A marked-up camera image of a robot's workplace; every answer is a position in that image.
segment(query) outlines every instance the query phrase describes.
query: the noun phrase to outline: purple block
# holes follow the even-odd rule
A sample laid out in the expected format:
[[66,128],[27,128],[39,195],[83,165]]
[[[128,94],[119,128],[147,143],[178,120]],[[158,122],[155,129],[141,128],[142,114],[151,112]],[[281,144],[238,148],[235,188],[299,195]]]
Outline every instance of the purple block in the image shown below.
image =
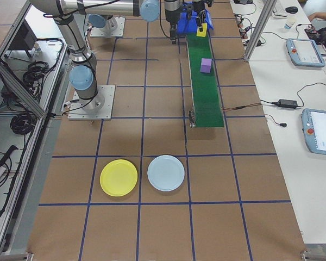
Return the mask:
[[211,62],[212,60],[209,58],[202,58],[202,63],[200,65],[200,72],[210,73]]

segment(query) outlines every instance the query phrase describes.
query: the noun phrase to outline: keyboard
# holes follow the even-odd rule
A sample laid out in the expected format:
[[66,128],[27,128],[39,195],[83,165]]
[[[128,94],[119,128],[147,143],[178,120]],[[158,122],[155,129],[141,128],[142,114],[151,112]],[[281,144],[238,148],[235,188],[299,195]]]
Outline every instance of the keyboard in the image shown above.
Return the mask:
[[280,0],[277,0],[273,11],[272,11],[272,16],[274,18],[279,18],[279,19],[285,19],[287,18],[287,13],[283,7],[283,5],[281,4]]

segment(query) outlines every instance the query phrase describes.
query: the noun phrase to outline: screen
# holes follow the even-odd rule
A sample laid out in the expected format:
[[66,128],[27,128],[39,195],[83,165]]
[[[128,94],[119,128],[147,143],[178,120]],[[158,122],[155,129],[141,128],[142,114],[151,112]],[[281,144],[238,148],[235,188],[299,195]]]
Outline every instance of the screen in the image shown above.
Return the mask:
[[326,151],[326,113],[311,111],[316,145],[318,150]]
[[293,44],[297,50],[299,60],[305,63],[320,63],[319,57],[315,52],[314,45],[311,41],[295,41]]

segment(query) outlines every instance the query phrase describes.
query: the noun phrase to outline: person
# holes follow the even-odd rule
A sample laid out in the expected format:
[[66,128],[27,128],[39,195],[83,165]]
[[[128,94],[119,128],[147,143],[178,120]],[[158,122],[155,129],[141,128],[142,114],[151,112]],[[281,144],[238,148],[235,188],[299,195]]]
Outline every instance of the person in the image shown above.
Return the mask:
[[312,13],[308,16],[310,22],[316,18],[326,20],[326,13]]

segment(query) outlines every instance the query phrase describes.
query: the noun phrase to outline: metal base plate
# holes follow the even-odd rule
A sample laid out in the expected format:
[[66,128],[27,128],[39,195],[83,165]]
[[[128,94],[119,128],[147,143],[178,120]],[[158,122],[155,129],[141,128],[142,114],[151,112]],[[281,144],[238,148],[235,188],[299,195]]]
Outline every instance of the metal base plate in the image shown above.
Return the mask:
[[107,34],[101,31],[99,28],[92,28],[91,38],[113,38],[113,37],[123,37],[124,32],[124,23],[126,21],[125,17],[115,17],[117,21],[116,30],[112,31],[110,34]]
[[[104,105],[97,110],[94,114],[85,111],[83,108],[80,108],[79,103],[72,103],[70,109],[77,109],[68,113],[69,120],[111,120],[112,106],[114,105],[115,97],[115,86],[114,85],[99,85],[98,91],[105,98]],[[78,99],[78,95],[75,92],[73,100]]]

